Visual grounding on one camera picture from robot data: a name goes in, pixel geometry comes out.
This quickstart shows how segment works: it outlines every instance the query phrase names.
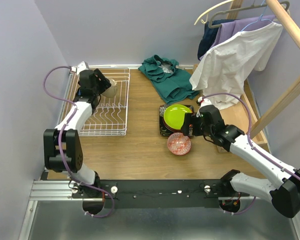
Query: yellow-green plate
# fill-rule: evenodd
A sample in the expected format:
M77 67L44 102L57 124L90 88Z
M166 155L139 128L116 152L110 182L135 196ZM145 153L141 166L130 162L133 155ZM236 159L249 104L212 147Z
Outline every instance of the yellow-green plate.
M186 113L192 113L191 109L181 104L174 104L165 110L163 119L170 128L180 130Z

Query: red patterned bowl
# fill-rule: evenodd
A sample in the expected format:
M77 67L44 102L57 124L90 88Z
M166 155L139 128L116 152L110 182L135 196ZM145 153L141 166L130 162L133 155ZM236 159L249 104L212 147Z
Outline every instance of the red patterned bowl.
M175 155L185 155L191 149L190 138L182 133L174 133L168 138L168 149Z

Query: dish rack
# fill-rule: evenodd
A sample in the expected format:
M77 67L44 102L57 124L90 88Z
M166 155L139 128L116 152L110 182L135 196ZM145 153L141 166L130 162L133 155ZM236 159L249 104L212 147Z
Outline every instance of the dish rack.
M93 115L84 123L79 132L80 136L123 136L127 130L128 98L130 84L130 69L128 67L90 67L98 68L106 78L113 79L117 83L115 97L101 96L100 103ZM73 100L77 92L78 76L72 74L69 77L69 85L66 98ZM71 109L71 104L64 102L59 117L61 122Z

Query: navy blue cloth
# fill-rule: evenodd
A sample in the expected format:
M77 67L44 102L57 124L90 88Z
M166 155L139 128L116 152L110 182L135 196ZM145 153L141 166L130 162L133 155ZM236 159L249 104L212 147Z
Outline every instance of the navy blue cloth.
M221 23L227 23L227 22L232 22L234 19L223 19L223 20L215 20L212 22L212 25L217 25ZM210 49L212 44L215 41L216 34L218 33L219 28L209 28L209 22L207 22L204 25L204 34L202 37L202 40L199 44L199 49L198 49L198 60L200 60L200 57L205 55L205 53Z

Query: wooden table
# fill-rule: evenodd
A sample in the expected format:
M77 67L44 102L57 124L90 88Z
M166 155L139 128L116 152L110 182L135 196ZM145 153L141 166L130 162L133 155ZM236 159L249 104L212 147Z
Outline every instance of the wooden table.
M197 98L181 103L197 110ZM191 140L188 154L173 155L166 146L167 138L159 133L162 104L152 83L138 70L131 70L126 136L81 137L84 163L101 179L215 179L231 169L263 177L240 157L218 153L216 146L203 137ZM56 173L50 173L49 179L53 178L58 178Z

